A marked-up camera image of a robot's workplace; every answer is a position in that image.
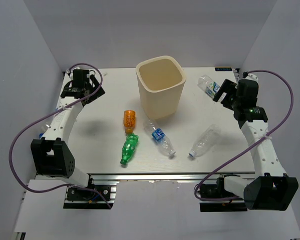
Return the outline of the orange plastic bottle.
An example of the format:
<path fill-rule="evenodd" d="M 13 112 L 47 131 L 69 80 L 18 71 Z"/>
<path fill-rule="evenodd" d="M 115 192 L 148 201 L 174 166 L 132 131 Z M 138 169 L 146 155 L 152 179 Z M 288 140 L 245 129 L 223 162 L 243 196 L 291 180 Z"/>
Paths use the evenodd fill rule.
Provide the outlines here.
<path fill-rule="evenodd" d="M 124 111 L 123 125 L 126 134 L 131 134 L 136 125 L 136 113 L 133 110 Z"/>

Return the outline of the green plastic bottle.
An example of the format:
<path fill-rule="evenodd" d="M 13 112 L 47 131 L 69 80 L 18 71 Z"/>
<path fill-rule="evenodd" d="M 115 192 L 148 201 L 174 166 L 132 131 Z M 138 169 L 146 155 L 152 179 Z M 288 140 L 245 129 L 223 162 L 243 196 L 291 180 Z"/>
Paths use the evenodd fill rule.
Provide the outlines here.
<path fill-rule="evenodd" d="M 121 152 L 121 160 L 120 160 L 121 165 L 125 166 L 131 160 L 136 150 L 138 140 L 139 137 L 134 133 L 127 134 Z"/>

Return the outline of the clear unlabelled plastic bottle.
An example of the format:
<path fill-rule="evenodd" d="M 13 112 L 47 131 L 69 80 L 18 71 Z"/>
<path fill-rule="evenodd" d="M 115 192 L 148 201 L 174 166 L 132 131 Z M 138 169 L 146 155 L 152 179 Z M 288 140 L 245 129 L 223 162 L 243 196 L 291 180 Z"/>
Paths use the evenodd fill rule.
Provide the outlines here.
<path fill-rule="evenodd" d="M 215 144 L 218 143 L 221 137 L 221 129 L 219 126 L 212 124 L 205 132 L 195 141 L 191 150 L 189 151 L 189 156 L 191 158 L 200 157 L 206 154 Z"/>

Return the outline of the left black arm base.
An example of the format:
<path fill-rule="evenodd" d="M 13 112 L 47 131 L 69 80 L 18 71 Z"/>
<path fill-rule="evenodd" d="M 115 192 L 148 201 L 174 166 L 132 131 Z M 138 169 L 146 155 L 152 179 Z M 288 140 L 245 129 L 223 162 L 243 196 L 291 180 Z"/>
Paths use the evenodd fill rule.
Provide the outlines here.
<path fill-rule="evenodd" d="M 104 197 L 110 206 L 113 206 L 115 201 L 117 184 L 117 181 L 97 180 L 94 182 L 95 190 Z M 66 190 L 63 208 L 73 210 L 108 210 L 110 208 L 106 202 L 98 193 L 69 187 Z"/>

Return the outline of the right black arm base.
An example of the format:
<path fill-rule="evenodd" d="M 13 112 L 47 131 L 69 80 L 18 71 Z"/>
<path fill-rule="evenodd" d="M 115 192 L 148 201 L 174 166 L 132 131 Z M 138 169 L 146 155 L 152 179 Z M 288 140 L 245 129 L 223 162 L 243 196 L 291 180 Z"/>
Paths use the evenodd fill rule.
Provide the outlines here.
<path fill-rule="evenodd" d="M 202 213 L 246 212 L 243 199 L 224 189 L 224 177 L 220 176 L 215 183 L 203 183 L 198 189 L 199 196 L 207 200 L 200 203 Z"/>

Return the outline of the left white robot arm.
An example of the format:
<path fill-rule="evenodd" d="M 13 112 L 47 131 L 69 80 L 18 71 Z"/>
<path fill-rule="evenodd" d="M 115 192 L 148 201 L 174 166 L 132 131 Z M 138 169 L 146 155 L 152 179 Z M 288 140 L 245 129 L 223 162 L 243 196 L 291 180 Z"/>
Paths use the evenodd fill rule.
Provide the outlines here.
<path fill-rule="evenodd" d="M 95 195 L 95 187 L 89 183 L 89 174 L 76 166 L 68 139 L 83 107 L 105 93 L 95 74 L 94 70 L 80 68 L 65 74 L 64 80 L 68 82 L 60 92 L 57 113 L 40 139 L 31 143 L 37 174 L 78 186 L 78 194 L 86 200 Z"/>

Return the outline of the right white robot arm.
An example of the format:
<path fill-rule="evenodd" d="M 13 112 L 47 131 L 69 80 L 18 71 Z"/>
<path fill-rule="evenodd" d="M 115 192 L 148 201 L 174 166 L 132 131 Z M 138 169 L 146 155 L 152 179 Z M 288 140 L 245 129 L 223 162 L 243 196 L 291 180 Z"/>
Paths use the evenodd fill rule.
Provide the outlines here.
<path fill-rule="evenodd" d="M 250 147 L 254 164 L 254 180 L 240 176 L 225 176 L 215 188 L 216 195 L 228 199 L 236 195 L 250 210 L 285 211 L 298 189 L 297 179 L 289 177 L 281 166 L 268 133 L 268 118 L 264 108 L 256 105 L 258 82 L 241 79 L 238 83 L 225 80 L 213 101 L 225 94 L 221 104 L 233 111 Z"/>

